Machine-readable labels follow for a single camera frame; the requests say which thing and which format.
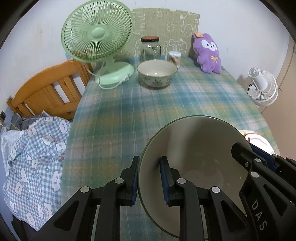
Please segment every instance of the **fan grille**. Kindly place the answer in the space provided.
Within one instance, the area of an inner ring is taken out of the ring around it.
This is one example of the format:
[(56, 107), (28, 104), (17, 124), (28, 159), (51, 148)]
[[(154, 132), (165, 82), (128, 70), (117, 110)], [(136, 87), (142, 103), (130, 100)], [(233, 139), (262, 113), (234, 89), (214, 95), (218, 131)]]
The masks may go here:
[(264, 70), (262, 70), (261, 73), (267, 81), (267, 87), (263, 91), (259, 91), (258, 89), (254, 90), (250, 93), (250, 97), (256, 105), (268, 106), (275, 102), (278, 96), (278, 86), (271, 73)]
[(90, 1), (67, 18), (62, 29), (65, 51), (82, 62), (95, 62), (120, 51), (133, 33), (133, 15), (118, 1)]

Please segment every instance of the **glass jar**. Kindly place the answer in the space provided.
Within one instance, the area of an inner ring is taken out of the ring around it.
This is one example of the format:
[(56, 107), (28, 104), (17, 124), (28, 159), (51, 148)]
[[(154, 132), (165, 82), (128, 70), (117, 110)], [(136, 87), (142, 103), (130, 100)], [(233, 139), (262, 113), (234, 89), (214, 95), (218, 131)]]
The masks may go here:
[(146, 36), (141, 38), (141, 61), (160, 59), (159, 37)]

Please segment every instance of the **electric fan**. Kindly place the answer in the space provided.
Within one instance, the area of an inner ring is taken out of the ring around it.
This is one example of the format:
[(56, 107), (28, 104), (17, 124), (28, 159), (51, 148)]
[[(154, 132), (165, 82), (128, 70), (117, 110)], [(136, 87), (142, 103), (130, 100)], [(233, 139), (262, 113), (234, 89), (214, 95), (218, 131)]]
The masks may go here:
[(269, 106), (277, 99), (279, 90), (274, 76), (264, 70), (253, 67), (249, 70), (249, 76), (253, 80), (248, 94), (258, 106)]
[(127, 44), (133, 27), (133, 15), (121, 2), (89, 1), (65, 21), (62, 45), (66, 53), (80, 62), (105, 60), (106, 66), (95, 74), (98, 84), (121, 84), (135, 69), (129, 63), (114, 62), (113, 55)]

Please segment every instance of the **wooden chair backrest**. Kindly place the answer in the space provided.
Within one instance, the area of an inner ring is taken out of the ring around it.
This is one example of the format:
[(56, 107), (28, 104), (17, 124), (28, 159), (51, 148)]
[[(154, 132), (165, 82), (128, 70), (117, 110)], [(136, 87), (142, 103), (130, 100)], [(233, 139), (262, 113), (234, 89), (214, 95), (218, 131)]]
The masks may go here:
[[(53, 116), (72, 119), (81, 99), (81, 94), (73, 81), (72, 75), (78, 73), (84, 86), (87, 85), (91, 74), (88, 73), (83, 63), (68, 60), (63, 64), (48, 68), (29, 79), (16, 93), (13, 99), (7, 101), (14, 113), (33, 116), (26, 105), (35, 115), (43, 110)], [(58, 82), (69, 99), (64, 103), (53, 83)]]

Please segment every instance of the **red jar lid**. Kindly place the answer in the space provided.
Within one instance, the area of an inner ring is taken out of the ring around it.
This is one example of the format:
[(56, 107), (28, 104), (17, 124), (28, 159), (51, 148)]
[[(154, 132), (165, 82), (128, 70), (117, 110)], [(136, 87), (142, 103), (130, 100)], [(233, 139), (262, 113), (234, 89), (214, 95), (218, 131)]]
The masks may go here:
[(156, 36), (145, 36), (141, 38), (141, 42), (158, 42), (159, 37)]

